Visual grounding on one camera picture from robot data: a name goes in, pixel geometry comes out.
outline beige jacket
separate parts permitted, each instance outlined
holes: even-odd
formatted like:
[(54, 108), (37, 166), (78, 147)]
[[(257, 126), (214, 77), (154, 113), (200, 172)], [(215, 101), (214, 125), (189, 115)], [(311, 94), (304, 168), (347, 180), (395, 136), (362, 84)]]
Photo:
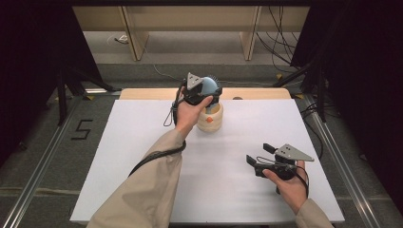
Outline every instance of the beige jacket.
[[(179, 131), (170, 130), (144, 157), (157, 151), (179, 148), (182, 142)], [(182, 152), (146, 163), (116, 189), (92, 216), (87, 227), (168, 227), (181, 167)], [(332, 227), (311, 199), (299, 210), (297, 225), (302, 228)]]

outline beige cylindrical container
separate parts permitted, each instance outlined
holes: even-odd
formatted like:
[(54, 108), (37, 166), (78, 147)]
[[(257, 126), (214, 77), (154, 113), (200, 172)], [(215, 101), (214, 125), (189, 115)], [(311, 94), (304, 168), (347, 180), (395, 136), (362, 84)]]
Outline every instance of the beige cylindrical container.
[(222, 125), (223, 110), (224, 108), (221, 103), (213, 107), (209, 114), (205, 113), (206, 110), (204, 108), (198, 119), (198, 128), (205, 132), (215, 132), (219, 130)]

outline floor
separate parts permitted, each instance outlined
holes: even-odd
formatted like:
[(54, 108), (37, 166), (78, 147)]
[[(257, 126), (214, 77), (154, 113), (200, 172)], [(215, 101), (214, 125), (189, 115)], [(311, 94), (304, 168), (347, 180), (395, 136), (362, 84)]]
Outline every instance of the floor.
[[(132, 60), (128, 45), (114, 40), (122, 35), (123, 32), (85, 32), (103, 79), (116, 87), (177, 86), (177, 82), (171, 77), (181, 79), (189, 71), (197, 75), (220, 76), (220, 79), (225, 81), (224, 86), (267, 86), (276, 82), (279, 76), (289, 74), (283, 70), (294, 70), (277, 57), (273, 59), (272, 54), (259, 40), (255, 44), (253, 59), (244, 61), (236, 32), (152, 32), (146, 44), (146, 53), (138, 62)], [(262, 33), (260, 36), (270, 47), (273, 46), (274, 43), (267, 34)], [(287, 33), (285, 38), (290, 46), (296, 44), (293, 34)], [(288, 51), (286, 52), (284, 46), (277, 44), (276, 51), (283, 58), (288, 58)], [(302, 78), (296, 79), (287, 86), (291, 93), (299, 93), (298, 85), (301, 80)], [(96, 87), (90, 83), (84, 85), (87, 88)], [(309, 96), (295, 99), (300, 110), (307, 107), (307, 97)], [(44, 161), (42, 156), (46, 154), (48, 162), (44, 166), (42, 176), (34, 186), (34, 194), (29, 198), (29, 204), (24, 207), (23, 216), (16, 223), (19, 227), (83, 227), (70, 222), (69, 217), (102, 137), (109, 112), (117, 99), (118, 94), (95, 94), (85, 98), (69, 96), (68, 107), (71, 116), (63, 129), (57, 126), (57, 96), (54, 95), (48, 100), (48, 108), (44, 109), (24, 140), (27, 148), (21, 147), (15, 151), (0, 168), (0, 221), (6, 221), (11, 208), (21, 198), (23, 189), (30, 183), (32, 173), (36, 172), (35, 168)], [(321, 135), (316, 135), (319, 133), (318, 124), (316, 114), (312, 114), (306, 118), (307, 131), (317, 153), (323, 150), (320, 162), (346, 219), (345, 222), (336, 224), (336, 227), (403, 227), (402, 215), (394, 207), (371, 167), (359, 157), (359, 148), (348, 126), (339, 116), (331, 99), (326, 102), (327, 126), (331, 129), (339, 152), (353, 174), (358, 190), (370, 203), (377, 223), (375, 226), (369, 226), (366, 219), (360, 215), (355, 197), (348, 187), (349, 183), (340, 175), (329, 145), (324, 143)], [(82, 128), (90, 129), (90, 132), (85, 140), (74, 140), (85, 136), (83, 132), (76, 131), (80, 123)], [(61, 133), (59, 142), (54, 140), (55, 132)], [(281, 224), (270, 227), (296, 226)]]

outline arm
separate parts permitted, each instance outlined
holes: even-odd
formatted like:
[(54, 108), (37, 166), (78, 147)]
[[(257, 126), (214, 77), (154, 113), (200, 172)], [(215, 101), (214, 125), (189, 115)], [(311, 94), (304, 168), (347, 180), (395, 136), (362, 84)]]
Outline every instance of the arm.
[[(297, 161), (297, 166), (305, 169), (305, 162)], [(297, 169), (297, 173), (306, 180), (306, 174), (301, 168)], [(268, 169), (263, 170), (263, 174), (277, 185), (281, 196), (296, 214), (296, 223), (298, 227), (333, 228), (320, 207), (317, 206), (312, 199), (307, 199), (305, 186), (297, 177), (293, 177), (290, 180), (282, 180), (274, 172)]]
[[(144, 157), (181, 147), (211, 100), (196, 106), (181, 103), (175, 129), (163, 134)], [(87, 227), (168, 227), (181, 167), (182, 152), (144, 164), (106, 200)]]

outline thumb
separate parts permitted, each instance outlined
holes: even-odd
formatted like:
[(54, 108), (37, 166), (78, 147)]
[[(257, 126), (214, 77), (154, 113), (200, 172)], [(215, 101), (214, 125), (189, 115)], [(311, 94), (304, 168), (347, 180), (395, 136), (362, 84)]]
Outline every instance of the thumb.
[(263, 169), (262, 172), (263, 172), (264, 176), (266, 176), (266, 178), (268, 178), (270, 181), (272, 181), (276, 185), (281, 181), (281, 179), (278, 177), (278, 175), (269, 169)]
[(210, 103), (213, 101), (213, 96), (208, 96), (204, 98), (200, 104), (198, 104), (198, 108), (200, 110), (203, 110), (206, 106), (210, 105)]

